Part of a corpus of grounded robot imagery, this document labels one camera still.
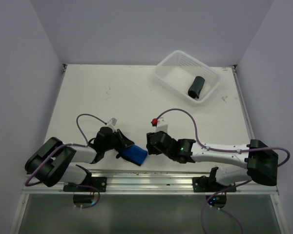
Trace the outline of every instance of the black mounting bracket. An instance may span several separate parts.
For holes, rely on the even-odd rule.
[[[106,177],[91,177],[87,179],[87,185],[93,186],[99,190],[100,193],[104,193],[106,191]],[[89,188],[80,188],[75,185],[68,183],[63,187],[64,192],[93,192],[92,189]]]
[[[234,185],[224,186],[216,182],[218,167],[211,169],[209,176],[193,177],[192,186],[195,193],[211,193],[228,188],[227,192],[236,192]]]

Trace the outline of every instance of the glass panel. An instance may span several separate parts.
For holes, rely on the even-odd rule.
[[[73,206],[72,195],[30,195],[20,234],[201,234],[204,195],[102,195],[89,209]],[[246,234],[280,233],[269,195],[229,195],[224,207]],[[240,234],[236,221],[206,208],[209,234]]]

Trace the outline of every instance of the red button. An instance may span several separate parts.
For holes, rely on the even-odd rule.
[[[156,118],[152,119],[151,124],[153,127],[156,127],[158,120]]]

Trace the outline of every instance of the black clamp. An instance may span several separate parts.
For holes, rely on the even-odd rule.
[[[179,163],[195,163],[191,158],[192,145],[195,143],[193,139],[175,140],[167,133],[159,131],[156,133],[147,133],[146,140],[146,148],[149,155],[165,154],[171,160]]]
[[[134,142],[124,136],[119,129],[117,129],[116,132],[113,132],[109,127],[102,127],[97,133],[97,136],[89,141],[88,145],[97,152],[97,155],[92,162],[97,163],[104,157],[106,151],[114,149],[120,152],[125,148],[134,145]]]
[[[76,165],[76,166],[78,166],[79,168],[83,169],[86,172],[86,177],[80,185],[95,187],[96,189],[99,190],[100,193],[104,193],[106,191],[106,181],[107,181],[106,177],[104,176],[92,177],[92,173],[89,170],[87,170],[86,168],[80,165]],[[93,192],[91,188],[77,187],[73,183],[65,184],[63,187],[63,191],[64,192]]]
[[[236,187],[234,185],[224,186],[216,182],[216,172],[218,167],[211,169],[209,177],[193,177],[192,186],[195,193],[208,193],[208,192],[218,192],[222,189],[227,189],[227,192],[236,192]]]

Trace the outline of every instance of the black cylinder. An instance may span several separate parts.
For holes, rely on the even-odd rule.
[[[199,98],[200,92],[204,86],[204,83],[205,83],[205,79],[203,77],[196,77],[188,90],[188,95],[191,98]]]

